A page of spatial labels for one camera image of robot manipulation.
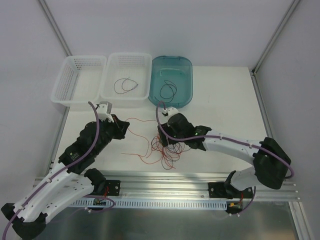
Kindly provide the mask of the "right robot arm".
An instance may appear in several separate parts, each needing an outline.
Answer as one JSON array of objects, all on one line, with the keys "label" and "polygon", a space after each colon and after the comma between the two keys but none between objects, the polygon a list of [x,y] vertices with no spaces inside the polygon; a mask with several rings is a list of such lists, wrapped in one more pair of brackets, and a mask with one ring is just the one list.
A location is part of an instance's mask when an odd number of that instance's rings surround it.
[{"label": "right robot arm", "polygon": [[211,184],[209,191],[216,198],[239,198],[260,185],[279,190],[294,175],[291,159],[273,138],[254,141],[223,135],[208,126],[193,126],[181,113],[157,128],[164,147],[184,143],[194,150],[219,152],[250,164],[244,170],[231,171],[224,182]]}]

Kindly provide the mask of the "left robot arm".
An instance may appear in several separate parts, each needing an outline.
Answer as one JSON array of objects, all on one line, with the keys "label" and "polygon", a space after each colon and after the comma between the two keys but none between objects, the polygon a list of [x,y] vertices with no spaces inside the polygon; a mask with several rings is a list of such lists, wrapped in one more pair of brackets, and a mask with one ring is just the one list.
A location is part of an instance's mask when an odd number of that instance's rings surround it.
[{"label": "left robot arm", "polygon": [[96,168],[89,168],[111,142],[122,140],[130,125],[112,115],[112,121],[89,122],[74,143],[65,149],[51,172],[16,203],[6,203],[1,212],[8,219],[2,238],[10,227],[23,240],[32,240],[47,224],[77,199],[107,193],[107,180]]}]

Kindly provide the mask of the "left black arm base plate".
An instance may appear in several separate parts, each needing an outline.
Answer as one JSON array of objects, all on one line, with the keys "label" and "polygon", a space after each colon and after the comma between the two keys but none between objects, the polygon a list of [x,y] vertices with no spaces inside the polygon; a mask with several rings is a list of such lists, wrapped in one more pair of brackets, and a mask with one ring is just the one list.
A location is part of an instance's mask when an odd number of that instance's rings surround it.
[{"label": "left black arm base plate", "polygon": [[103,195],[108,196],[119,196],[121,190],[121,181],[120,180],[106,180],[103,187]]}]

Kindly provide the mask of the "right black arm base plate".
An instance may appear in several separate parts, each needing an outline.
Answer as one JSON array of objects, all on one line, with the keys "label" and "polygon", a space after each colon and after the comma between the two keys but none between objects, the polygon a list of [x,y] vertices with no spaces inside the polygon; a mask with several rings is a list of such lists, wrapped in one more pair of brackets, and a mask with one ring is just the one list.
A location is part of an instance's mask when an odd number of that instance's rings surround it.
[{"label": "right black arm base plate", "polygon": [[209,198],[226,198],[226,190],[223,182],[209,182],[208,184]]}]

